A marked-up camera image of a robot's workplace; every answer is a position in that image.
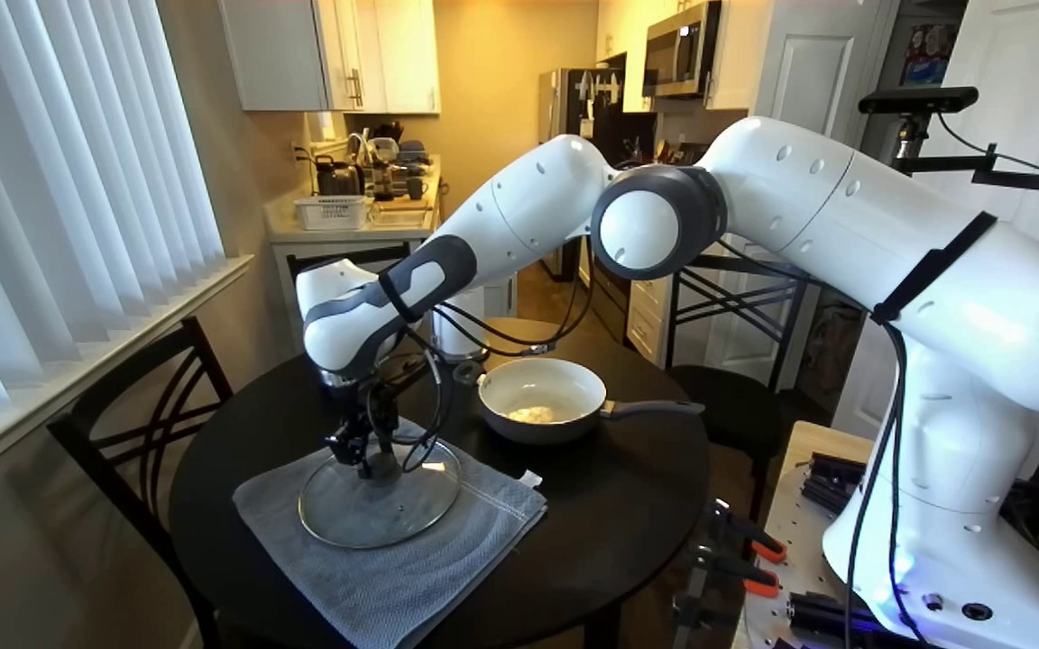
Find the window blinds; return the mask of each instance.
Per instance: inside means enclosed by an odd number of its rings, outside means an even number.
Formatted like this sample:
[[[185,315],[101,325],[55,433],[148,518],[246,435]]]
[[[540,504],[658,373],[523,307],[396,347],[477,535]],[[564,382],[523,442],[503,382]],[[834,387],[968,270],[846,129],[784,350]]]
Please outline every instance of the window blinds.
[[[225,264],[154,0],[0,0],[0,433]]]

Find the countertop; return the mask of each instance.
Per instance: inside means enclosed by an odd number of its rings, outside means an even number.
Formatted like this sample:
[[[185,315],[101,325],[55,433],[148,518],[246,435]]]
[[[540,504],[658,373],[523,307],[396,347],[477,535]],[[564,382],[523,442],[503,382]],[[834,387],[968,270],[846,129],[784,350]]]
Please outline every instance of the countertop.
[[[784,452],[778,482],[764,517],[764,529],[784,542],[788,564],[761,564],[761,571],[778,576],[778,600],[757,600],[748,596],[737,623],[732,649],[770,649],[776,642],[791,642],[796,649],[827,649],[814,637],[802,637],[791,626],[791,596],[792,590],[819,590],[836,596],[840,582],[822,558],[822,529],[834,523],[834,517],[812,500],[802,498],[802,487],[807,481],[812,456],[836,456],[852,462],[868,457],[868,439],[852,435],[840,430],[827,430],[814,422],[796,422],[792,435]]]
[[[422,176],[422,197],[375,201],[367,195],[310,195],[303,188],[268,201],[269,240],[412,240],[440,228],[440,171]]]

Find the kitchen cabinet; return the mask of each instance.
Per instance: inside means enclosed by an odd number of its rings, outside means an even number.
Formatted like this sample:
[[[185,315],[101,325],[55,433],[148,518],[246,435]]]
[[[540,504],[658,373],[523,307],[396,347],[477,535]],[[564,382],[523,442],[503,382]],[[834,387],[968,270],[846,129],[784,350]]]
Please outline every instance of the kitchen cabinet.
[[[653,111],[643,97],[644,29],[693,0],[599,0],[594,58],[628,54],[623,111]],[[720,0],[706,107],[751,107],[761,81],[776,0]]]
[[[434,0],[317,0],[321,34],[334,29],[323,67],[339,107],[363,115],[435,115],[440,54]]]
[[[628,341],[650,364],[665,367],[667,350],[670,279],[632,282],[628,291]]]
[[[435,115],[434,0],[221,0],[246,111]]]

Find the floor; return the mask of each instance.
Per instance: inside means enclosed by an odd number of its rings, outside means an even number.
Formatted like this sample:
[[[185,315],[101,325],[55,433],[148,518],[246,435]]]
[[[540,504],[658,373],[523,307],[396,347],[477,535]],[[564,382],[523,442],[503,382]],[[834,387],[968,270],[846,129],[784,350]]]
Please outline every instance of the floor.
[[[560,320],[569,302],[575,302],[575,282],[552,282],[540,268],[527,268],[518,275],[518,299],[517,299],[518,316]],[[564,347],[616,347],[616,338],[588,315],[575,328],[575,334],[564,338]],[[751,474],[741,452],[706,442],[706,494],[726,498],[737,511],[748,511]],[[684,582],[693,571],[693,548],[696,548],[696,538],[688,550],[681,550],[650,588],[643,588],[638,596],[632,596],[632,602],[623,602],[619,647],[638,649],[638,647],[676,642],[670,600],[684,590]],[[533,642],[529,649],[582,649],[582,647],[584,647],[584,635],[566,632],[566,635]],[[712,623],[706,632],[693,635],[684,647],[717,649],[730,642],[717,632],[717,623]]]

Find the chair back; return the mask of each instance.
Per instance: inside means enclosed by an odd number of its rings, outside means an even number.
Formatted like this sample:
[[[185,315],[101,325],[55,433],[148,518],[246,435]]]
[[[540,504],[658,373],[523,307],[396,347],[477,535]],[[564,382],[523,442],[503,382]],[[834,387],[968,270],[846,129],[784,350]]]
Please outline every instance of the chair back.
[[[126,407],[124,425],[118,418],[106,418],[109,412],[118,412],[117,403],[129,395],[132,387],[160,392],[148,407],[148,418],[126,425]],[[171,529],[160,517],[160,476],[167,452],[178,439],[196,435],[202,422],[228,400],[231,382],[202,325],[185,316],[172,332],[151,338],[113,373],[106,373],[65,413],[46,425],[55,439],[80,462],[80,470],[101,487],[101,494],[172,571],[196,608],[206,647],[221,647],[212,607],[197,596],[178,564]]]

